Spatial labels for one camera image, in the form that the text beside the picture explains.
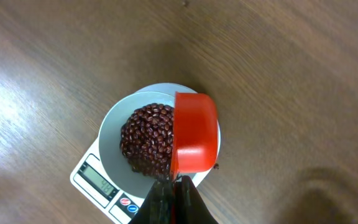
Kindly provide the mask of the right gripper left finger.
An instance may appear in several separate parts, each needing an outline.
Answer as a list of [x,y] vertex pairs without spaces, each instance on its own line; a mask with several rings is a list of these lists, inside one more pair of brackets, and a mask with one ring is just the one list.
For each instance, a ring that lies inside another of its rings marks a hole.
[[174,201],[173,182],[156,180],[129,224],[171,224]]

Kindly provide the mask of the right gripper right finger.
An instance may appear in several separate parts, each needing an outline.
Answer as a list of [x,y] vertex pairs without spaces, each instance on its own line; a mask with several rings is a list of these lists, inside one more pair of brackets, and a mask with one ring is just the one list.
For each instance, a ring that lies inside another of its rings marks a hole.
[[182,176],[174,189],[176,224],[218,224],[189,176]]

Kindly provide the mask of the orange plastic measuring scoop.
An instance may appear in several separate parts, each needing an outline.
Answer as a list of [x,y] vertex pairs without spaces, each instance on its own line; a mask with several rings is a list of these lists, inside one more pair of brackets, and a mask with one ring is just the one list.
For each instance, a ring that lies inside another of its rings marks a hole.
[[[213,168],[218,155],[218,121],[213,100],[202,93],[175,94],[173,156],[170,175],[175,183],[189,173]],[[174,206],[172,223],[175,223]]]

